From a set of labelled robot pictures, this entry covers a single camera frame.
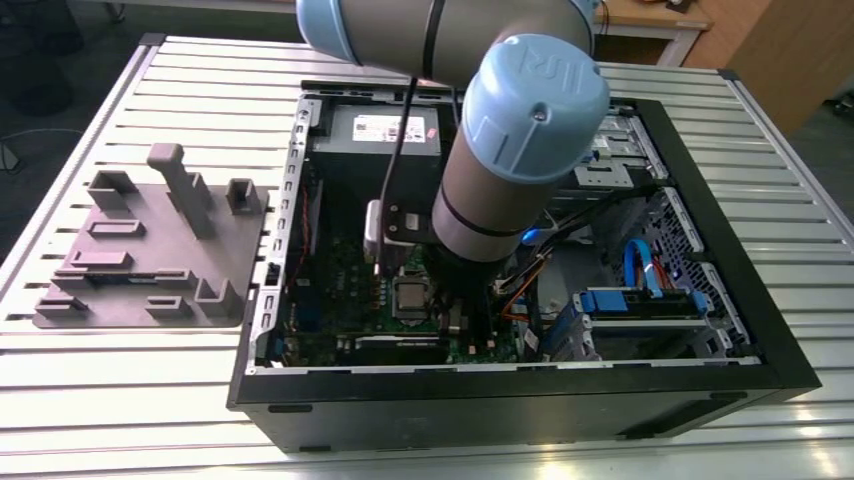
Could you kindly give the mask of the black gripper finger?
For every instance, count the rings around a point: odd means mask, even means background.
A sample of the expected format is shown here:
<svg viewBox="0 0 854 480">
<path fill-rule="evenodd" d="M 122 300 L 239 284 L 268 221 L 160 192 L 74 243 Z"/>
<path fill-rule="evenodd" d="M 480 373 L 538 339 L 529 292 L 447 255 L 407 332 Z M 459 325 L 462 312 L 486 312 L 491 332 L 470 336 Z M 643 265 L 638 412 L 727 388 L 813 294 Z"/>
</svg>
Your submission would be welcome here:
<svg viewBox="0 0 854 480">
<path fill-rule="evenodd" d="M 464 330 L 463 303 L 442 297 L 438 301 L 439 330 L 444 335 L 460 335 Z"/>
</svg>

